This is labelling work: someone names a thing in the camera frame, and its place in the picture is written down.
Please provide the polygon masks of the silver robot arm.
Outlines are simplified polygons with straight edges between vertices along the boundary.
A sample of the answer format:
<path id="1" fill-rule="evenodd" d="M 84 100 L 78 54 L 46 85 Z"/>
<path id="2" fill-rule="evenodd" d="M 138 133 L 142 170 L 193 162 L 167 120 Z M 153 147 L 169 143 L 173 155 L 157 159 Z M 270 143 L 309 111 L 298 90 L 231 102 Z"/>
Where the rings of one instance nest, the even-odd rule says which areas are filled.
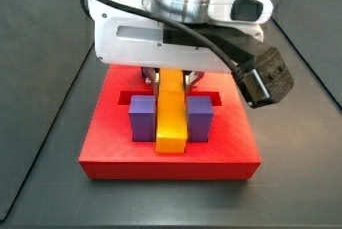
<path id="1" fill-rule="evenodd" d="M 88 9 L 103 63 L 229 72 L 267 91 L 253 49 L 265 46 L 271 0 L 88 0 Z"/>

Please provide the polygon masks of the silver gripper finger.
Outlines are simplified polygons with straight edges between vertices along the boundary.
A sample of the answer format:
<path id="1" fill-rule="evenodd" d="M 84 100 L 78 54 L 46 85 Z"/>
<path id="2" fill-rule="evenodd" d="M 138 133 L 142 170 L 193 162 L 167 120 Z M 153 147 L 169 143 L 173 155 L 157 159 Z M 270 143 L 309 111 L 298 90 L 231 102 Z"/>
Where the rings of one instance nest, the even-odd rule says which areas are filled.
<path id="1" fill-rule="evenodd" d="M 185 74 L 186 90 L 190 91 L 201 79 L 205 77 L 205 73 L 201 71 L 187 71 Z"/>
<path id="2" fill-rule="evenodd" d="M 159 73 L 155 71 L 155 69 L 153 67 L 145 67 L 143 68 L 143 73 L 145 73 L 146 77 L 150 79 L 151 85 L 154 87 L 158 87 L 158 85 L 159 85 Z"/>

